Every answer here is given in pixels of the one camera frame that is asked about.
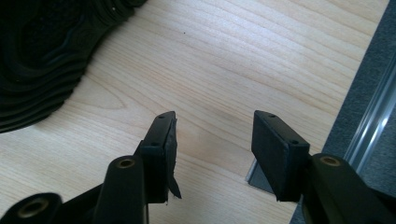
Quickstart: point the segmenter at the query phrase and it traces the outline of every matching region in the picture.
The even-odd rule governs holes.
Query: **wood grain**
[[[244,181],[253,112],[277,114],[320,152],[387,3],[149,0],[61,110],[0,135],[0,213],[96,186],[175,110],[183,199],[151,205],[151,223],[288,223],[295,204]]]

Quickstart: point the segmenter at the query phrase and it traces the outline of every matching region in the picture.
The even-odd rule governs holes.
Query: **metal screw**
[[[134,166],[134,160],[132,159],[125,159],[122,161],[119,161],[119,163],[117,163],[117,167],[121,168],[121,169],[125,169],[128,167]]]
[[[24,205],[18,211],[18,217],[28,218],[33,217],[44,211],[49,206],[49,201],[45,198],[36,198]]]
[[[340,166],[341,162],[337,160],[336,158],[330,157],[330,156],[324,156],[320,158],[320,161],[325,163],[326,165],[330,166]]]

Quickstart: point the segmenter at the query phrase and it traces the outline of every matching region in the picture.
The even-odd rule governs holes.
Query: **black clamp jaw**
[[[309,155],[309,144],[279,117],[256,111],[247,182],[281,202],[303,195],[306,223],[396,223],[396,199],[369,189],[341,158]]]
[[[41,193],[13,205],[0,224],[149,223],[149,203],[165,203],[169,190],[181,198],[174,170],[176,113],[158,116],[134,155],[115,159],[102,185],[63,203]]]

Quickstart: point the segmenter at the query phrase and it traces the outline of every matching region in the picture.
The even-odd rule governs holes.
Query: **black rubber pad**
[[[145,2],[0,1],[0,133],[59,109],[103,36]]]

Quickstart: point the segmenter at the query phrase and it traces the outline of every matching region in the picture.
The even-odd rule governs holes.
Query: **black shoe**
[[[112,27],[146,0],[0,0],[0,133],[48,117]]]

